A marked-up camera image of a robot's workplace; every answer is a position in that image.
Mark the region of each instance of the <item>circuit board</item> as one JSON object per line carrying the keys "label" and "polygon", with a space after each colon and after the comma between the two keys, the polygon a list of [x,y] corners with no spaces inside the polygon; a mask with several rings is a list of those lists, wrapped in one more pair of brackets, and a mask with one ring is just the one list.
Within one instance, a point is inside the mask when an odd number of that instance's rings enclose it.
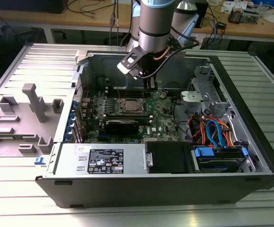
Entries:
{"label": "circuit board", "polygon": [[[154,91],[146,98],[111,98],[97,92],[96,95],[90,96],[88,110],[84,116],[87,126],[84,143],[178,141],[177,127],[171,115],[171,97],[162,99],[160,94],[161,91]],[[113,119],[114,116],[117,116],[118,120],[138,121],[138,133],[107,135],[105,123],[108,118]]]}

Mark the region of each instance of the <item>side panel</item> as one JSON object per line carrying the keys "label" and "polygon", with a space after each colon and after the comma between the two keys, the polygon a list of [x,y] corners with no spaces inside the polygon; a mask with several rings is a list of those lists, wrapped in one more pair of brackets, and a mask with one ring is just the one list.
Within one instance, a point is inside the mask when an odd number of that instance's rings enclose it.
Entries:
{"label": "side panel", "polygon": [[[266,136],[262,132],[255,118],[251,114],[249,108],[245,104],[242,96],[238,92],[231,78],[227,74],[226,70],[222,66],[218,57],[211,57],[211,60],[214,64],[216,71],[218,72],[221,83],[224,84],[224,87],[228,91],[229,96],[231,97],[235,107],[238,109],[238,112],[245,123],[246,127],[249,130],[250,135],[254,139],[256,145],[258,146],[261,154],[263,155],[265,161],[267,162],[269,168],[274,173],[274,150],[270,143],[268,142]],[[274,187],[274,182],[270,182],[268,185],[265,185],[261,189],[271,189]]]}
{"label": "side panel", "polygon": [[37,184],[62,208],[236,203],[274,176],[42,179]]}

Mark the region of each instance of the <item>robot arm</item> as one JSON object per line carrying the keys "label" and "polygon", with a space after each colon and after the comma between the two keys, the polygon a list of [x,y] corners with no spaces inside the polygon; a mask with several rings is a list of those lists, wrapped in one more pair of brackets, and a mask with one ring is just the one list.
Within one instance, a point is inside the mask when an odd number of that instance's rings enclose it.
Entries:
{"label": "robot arm", "polygon": [[[155,77],[154,72],[162,66],[169,50],[171,28],[189,37],[198,19],[197,8],[194,0],[142,0],[141,5],[135,3],[133,9],[129,53],[118,64],[118,69],[135,78]],[[177,33],[172,35],[180,43],[186,43]]]}
{"label": "robot arm", "polygon": [[156,70],[159,62],[153,58],[161,56],[168,47],[177,5],[177,0],[141,0],[139,46],[133,48],[118,64],[123,74],[150,75]]}

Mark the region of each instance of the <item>motherboard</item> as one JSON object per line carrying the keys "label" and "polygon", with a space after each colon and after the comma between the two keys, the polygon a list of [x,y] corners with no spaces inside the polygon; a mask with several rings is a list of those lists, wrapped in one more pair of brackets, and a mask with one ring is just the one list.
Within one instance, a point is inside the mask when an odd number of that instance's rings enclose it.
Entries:
{"label": "motherboard", "polygon": [[145,97],[133,91],[106,95],[96,91],[84,98],[82,119],[86,125],[84,143],[145,143],[178,141],[172,118],[171,97],[161,91]]}

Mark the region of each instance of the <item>power supply label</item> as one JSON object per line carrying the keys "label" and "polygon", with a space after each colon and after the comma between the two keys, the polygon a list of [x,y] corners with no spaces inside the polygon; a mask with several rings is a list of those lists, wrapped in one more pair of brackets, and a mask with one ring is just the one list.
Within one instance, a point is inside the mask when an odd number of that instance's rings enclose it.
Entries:
{"label": "power supply label", "polygon": [[88,159],[89,174],[122,174],[123,149],[91,149]]}

